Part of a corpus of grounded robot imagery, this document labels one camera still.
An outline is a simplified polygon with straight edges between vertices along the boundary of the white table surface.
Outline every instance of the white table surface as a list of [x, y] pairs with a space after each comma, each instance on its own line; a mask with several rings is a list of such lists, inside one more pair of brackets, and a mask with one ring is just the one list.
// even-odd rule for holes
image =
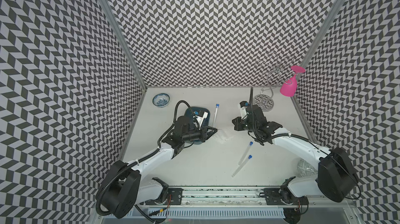
[[[254, 88], [254, 95], [259, 91], [260, 88]], [[153, 97], [158, 93], [167, 93], [170, 96], [170, 102], [164, 108], [158, 108], [152, 103]], [[230, 139], [211, 137], [201, 145], [186, 148], [171, 161], [153, 170], [150, 176], [159, 177], [170, 186], [280, 186], [285, 179], [297, 175], [297, 162], [300, 158], [269, 143], [261, 146], [254, 142], [249, 151], [253, 158], [232, 177], [240, 157], [252, 141], [247, 131], [234, 131], [232, 123], [234, 118], [240, 116], [237, 104], [248, 101], [249, 95], [250, 88], [245, 87], [149, 88], [123, 161], [142, 157], [157, 147], [158, 138], [172, 124], [178, 101], [185, 100], [190, 106], [207, 108], [211, 113], [210, 123], [215, 104], [218, 103], [220, 107], [214, 127], [223, 129]], [[283, 96], [279, 93], [279, 88], [275, 88], [273, 100], [273, 109], [264, 112], [267, 121], [280, 123], [292, 133], [306, 137], [290, 97]], [[180, 104], [177, 117], [182, 116], [186, 109], [185, 104]]]

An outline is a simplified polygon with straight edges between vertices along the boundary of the black mounting plate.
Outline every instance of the black mounting plate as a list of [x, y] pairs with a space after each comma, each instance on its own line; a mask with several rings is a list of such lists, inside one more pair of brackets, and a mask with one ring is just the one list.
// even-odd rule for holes
[[[182, 202], [182, 192], [183, 192], [182, 188], [168, 188], [167, 200], [171, 196], [170, 205], [180, 205], [180, 203]], [[154, 200], [147, 200], [145, 201], [145, 203], [146, 205], [159, 206], [159, 204], [156, 204]]]
[[[267, 205], [286, 205], [280, 199], [281, 195], [279, 193], [280, 188], [264, 188], [264, 198], [267, 201]], [[296, 198], [300, 201], [300, 205], [308, 205], [307, 197], [303, 196], [300, 198]]]

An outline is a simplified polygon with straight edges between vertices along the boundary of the metal wine glass holder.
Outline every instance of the metal wine glass holder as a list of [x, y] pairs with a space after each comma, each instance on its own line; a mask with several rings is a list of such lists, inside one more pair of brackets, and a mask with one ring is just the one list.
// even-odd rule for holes
[[[276, 58], [277, 57], [276, 51], [271, 51], [271, 52], [267, 53], [267, 57], [268, 58], [272, 58], [272, 57]], [[254, 97], [254, 103], [256, 105], [258, 105], [262, 111], [267, 112], [267, 111], [272, 110], [274, 107], [274, 101], [273, 101], [274, 92], [273, 92], [271, 82], [270, 82], [271, 74], [273, 74], [273, 73], [277, 74], [279, 86], [282, 85], [283, 83], [286, 83], [286, 84], [292, 83], [292, 81], [290, 79], [283, 78], [283, 74], [291, 75], [291, 73], [284, 71], [284, 67], [283, 67], [283, 60], [288, 61], [290, 58], [293, 58], [293, 56], [287, 55], [282, 58], [279, 58], [277, 61], [277, 64], [274, 66], [269, 65], [267, 62], [265, 62], [263, 60], [260, 60], [256, 63], [257, 67], [260, 66], [261, 63], [263, 63], [266, 66], [271, 68], [270, 71], [267, 71], [263, 74], [263, 76], [264, 76], [263, 80], [266, 81], [266, 87], [261, 88], [260, 94], [256, 95]], [[263, 94], [263, 92], [266, 91], [266, 88], [269, 88], [269, 90], [271, 91], [271, 96]]]

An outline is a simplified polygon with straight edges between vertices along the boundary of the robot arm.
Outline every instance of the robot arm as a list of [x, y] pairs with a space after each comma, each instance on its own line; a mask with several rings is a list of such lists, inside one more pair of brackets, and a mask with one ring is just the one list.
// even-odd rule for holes
[[[193, 117], [180, 116], [158, 143], [158, 147], [144, 157], [127, 163], [116, 161], [108, 171], [96, 195], [96, 211], [99, 215], [113, 214], [117, 218], [124, 217], [135, 204], [147, 200], [155, 200], [160, 204], [166, 201], [168, 184], [158, 178], [149, 178], [154, 168], [173, 159], [184, 148], [186, 141], [199, 140], [205, 142], [217, 129], [203, 126], [207, 113], [199, 112]], [[103, 211], [100, 204], [108, 209]]]
[[286, 180], [281, 186], [282, 200], [288, 204], [305, 195], [321, 195], [341, 202], [358, 183], [356, 170], [345, 150], [339, 147], [330, 150], [291, 134], [282, 125], [267, 121], [261, 108], [253, 105], [252, 100], [253, 88], [250, 102], [242, 101], [239, 104], [241, 116], [232, 120], [234, 129], [253, 132], [254, 140], [261, 145], [268, 142], [281, 146], [306, 160], [318, 171], [318, 175]]

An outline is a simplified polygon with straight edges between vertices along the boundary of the round metal base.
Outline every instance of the round metal base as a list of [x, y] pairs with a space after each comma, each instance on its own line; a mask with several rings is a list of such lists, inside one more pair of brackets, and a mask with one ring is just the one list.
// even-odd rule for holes
[[274, 107], [274, 101], [272, 98], [263, 94], [254, 97], [254, 104], [258, 105], [264, 112], [268, 112]]

